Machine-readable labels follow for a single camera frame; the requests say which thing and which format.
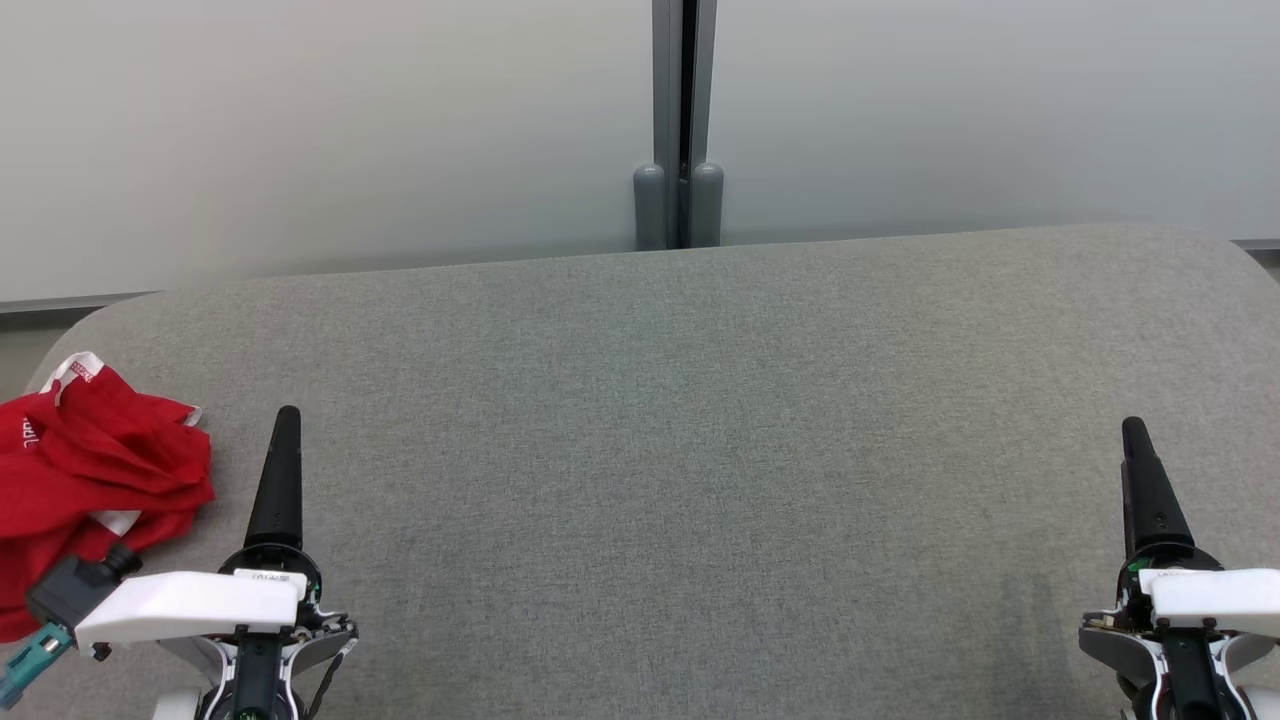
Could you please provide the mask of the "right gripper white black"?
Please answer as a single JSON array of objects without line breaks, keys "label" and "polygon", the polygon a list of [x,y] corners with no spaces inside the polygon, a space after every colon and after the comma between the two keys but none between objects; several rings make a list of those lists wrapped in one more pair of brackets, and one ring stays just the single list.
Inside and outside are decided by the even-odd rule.
[{"label": "right gripper white black", "polygon": [[[1121,424],[1123,525],[1130,559],[1165,544],[1196,541],[1155,450],[1146,423]],[[1128,562],[1120,574],[1123,607],[1143,630],[1203,630],[1280,641],[1280,569],[1194,569],[1188,560],[1160,568],[1152,559]]]}]

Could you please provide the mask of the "grey cylindrical post foot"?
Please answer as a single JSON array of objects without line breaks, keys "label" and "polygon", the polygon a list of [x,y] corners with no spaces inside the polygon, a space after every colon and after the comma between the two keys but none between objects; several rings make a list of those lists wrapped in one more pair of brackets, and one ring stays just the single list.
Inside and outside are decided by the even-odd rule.
[{"label": "grey cylindrical post foot", "polygon": [[635,238],[637,251],[667,249],[666,172],[649,163],[639,167],[632,177]]},{"label": "grey cylindrical post foot", "polygon": [[687,183],[687,241],[691,249],[721,246],[724,172],[704,161],[691,169]]}]

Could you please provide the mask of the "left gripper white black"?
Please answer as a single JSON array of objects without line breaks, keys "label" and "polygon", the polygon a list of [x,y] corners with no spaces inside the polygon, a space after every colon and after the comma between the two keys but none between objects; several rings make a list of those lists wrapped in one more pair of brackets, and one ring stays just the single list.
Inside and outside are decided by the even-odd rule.
[{"label": "left gripper white black", "polygon": [[317,606],[323,575],[303,547],[301,414],[276,413],[244,548],[218,571],[165,571],[119,584],[76,625],[82,647],[202,635],[276,635]]}]

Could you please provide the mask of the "grey partition frame post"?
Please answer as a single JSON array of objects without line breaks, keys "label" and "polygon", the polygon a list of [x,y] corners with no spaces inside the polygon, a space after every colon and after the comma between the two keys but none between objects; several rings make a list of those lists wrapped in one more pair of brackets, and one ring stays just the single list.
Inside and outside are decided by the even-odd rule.
[{"label": "grey partition frame post", "polygon": [[689,178],[710,161],[717,0],[652,0],[653,159],[666,172],[667,249],[689,246]]}]

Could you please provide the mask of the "red Bulls 23 shorts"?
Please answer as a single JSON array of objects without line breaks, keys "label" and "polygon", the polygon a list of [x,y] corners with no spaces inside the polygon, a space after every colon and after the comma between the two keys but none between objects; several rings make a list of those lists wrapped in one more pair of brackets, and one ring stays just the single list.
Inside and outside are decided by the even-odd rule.
[{"label": "red Bulls 23 shorts", "polygon": [[186,536],[215,497],[200,416],[138,392],[93,354],[0,402],[0,561],[36,569]]}]

